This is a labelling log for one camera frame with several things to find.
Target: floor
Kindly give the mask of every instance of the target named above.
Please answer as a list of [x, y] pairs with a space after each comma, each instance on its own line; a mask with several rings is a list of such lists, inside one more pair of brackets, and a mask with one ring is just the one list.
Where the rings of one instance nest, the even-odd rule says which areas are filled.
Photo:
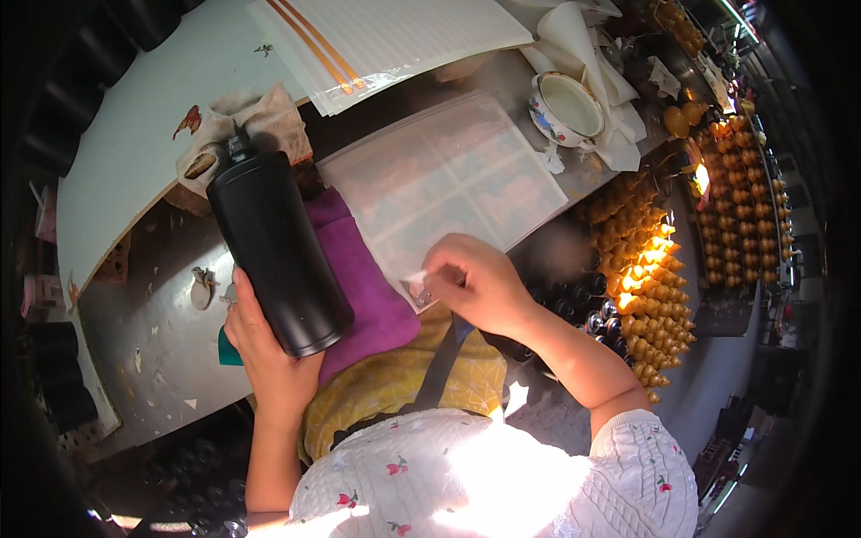
[[[702, 263], [700, 254], [691, 248], [691, 229], [684, 223], [687, 202], [679, 189], [674, 191], [664, 208], [672, 209], [676, 215], [677, 232], [672, 238], [682, 244], [676, 257], [686, 264], [679, 273], [689, 282], [684, 290], [691, 296], [689, 306], [696, 310], [700, 302], [698, 265]], [[661, 402], [653, 410], [676, 437], [690, 464], [709, 442], [718, 413], [729, 396], [745, 392], [758, 326], [759, 309], [754, 308], [745, 336], [700, 338], [689, 353], [681, 356], [684, 366], [666, 372], [672, 384], [658, 391]], [[570, 455], [589, 453], [589, 411], [561, 385], [537, 374], [530, 365], [515, 362], [509, 363], [505, 382], [511, 390], [508, 424]]]

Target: gold stripe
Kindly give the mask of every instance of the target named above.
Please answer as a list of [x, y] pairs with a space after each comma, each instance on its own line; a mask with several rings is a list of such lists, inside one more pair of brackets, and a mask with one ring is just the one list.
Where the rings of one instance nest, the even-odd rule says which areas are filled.
[[274, 0], [266, 0], [266, 2], [269, 3], [269, 5], [272, 6], [272, 8], [278, 12], [278, 15], [280, 15], [281, 18], [284, 19], [284, 21], [289, 24], [290, 27], [299, 35], [302, 41], [304, 41], [305, 44], [308, 45], [308, 48], [311, 49], [311, 52], [314, 53], [314, 56], [317, 57], [317, 59], [320, 61], [321, 64], [323, 64], [329, 74], [335, 78], [336, 82], [338, 82], [338, 85], [341, 86], [341, 90], [343, 90], [344, 93], [347, 95], [353, 93], [353, 89], [350, 87], [350, 84], [347, 82], [347, 79], [344, 78], [344, 75], [341, 74], [341, 71], [338, 71], [338, 69], [335, 68], [335, 65], [333, 65], [332, 62], [328, 59], [328, 57], [323, 54], [323, 51], [319, 49], [319, 47], [311, 40], [311, 38], [308, 37], [308, 35], [302, 31], [302, 28], [300, 28], [299, 25], [296, 24], [296, 22], [292, 18], [290, 18], [290, 15], [284, 13], [284, 11], [275, 4]]
[[301, 22], [305, 26], [305, 28], [307, 28], [308, 32], [311, 32], [311, 35], [313, 35], [317, 39], [317, 41], [319, 41], [320, 45], [322, 45], [323, 48], [335, 59], [335, 63], [340, 65], [341, 69], [343, 69], [344, 72], [347, 73], [347, 76], [353, 79], [353, 84], [355, 84], [357, 88], [365, 87], [365, 83], [359, 77], [358, 73], [353, 71], [353, 68], [350, 67], [350, 64], [347, 63], [347, 60], [345, 60], [341, 57], [340, 54], [338, 54], [338, 51], [335, 50], [335, 47], [332, 46], [331, 43], [325, 37], [323, 37], [320, 32], [317, 31], [317, 28], [315, 28], [310, 22], [308, 22], [308, 19], [303, 17], [299, 11], [296, 11], [296, 9], [292, 5], [290, 5], [290, 2], [288, 2], [287, 0], [278, 0], [278, 2], [285, 8], [287, 8], [288, 11], [293, 14], [293, 16], [296, 17], [296, 19]]

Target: forearm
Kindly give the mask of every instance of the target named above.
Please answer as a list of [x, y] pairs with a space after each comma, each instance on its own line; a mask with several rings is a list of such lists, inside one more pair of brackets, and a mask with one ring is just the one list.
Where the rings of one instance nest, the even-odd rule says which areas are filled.
[[245, 487], [245, 508], [251, 513], [287, 512], [301, 478], [296, 442], [301, 415], [271, 417], [257, 409], [251, 461]]
[[650, 408], [642, 385], [619, 356], [546, 308], [536, 305], [528, 312], [513, 337], [539, 355], [574, 399], [592, 411], [593, 435], [619, 412]]

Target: purple cloth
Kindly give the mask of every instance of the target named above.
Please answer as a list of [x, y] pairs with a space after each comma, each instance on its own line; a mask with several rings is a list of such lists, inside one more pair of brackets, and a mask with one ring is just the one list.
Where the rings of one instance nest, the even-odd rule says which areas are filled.
[[319, 382], [374, 353], [409, 343], [421, 329], [406, 299], [389, 285], [365, 246], [350, 209], [334, 188], [305, 204], [326, 259], [356, 320], [325, 352]]

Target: sleeve cuff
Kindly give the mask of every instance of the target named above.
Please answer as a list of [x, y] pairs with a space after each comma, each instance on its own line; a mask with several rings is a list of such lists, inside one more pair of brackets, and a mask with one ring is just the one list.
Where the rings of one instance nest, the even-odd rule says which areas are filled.
[[608, 420], [607, 424], [601, 426], [601, 430], [599, 430], [595, 438], [592, 439], [592, 446], [589, 448], [589, 456], [598, 455], [596, 454], [596, 448], [603, 446], [604, 438], [609, 435], [613, 430], [617, 430], [627, 424], [642, 423], [656, 423], [663, 426], [663, 424], [661, 424], [660, 418], [658, 418], [657, 415], [655, 415], [651, 411], [646, 411], [645, 409], [632, 409], [631, 411], [619, 413], [615, 417]]

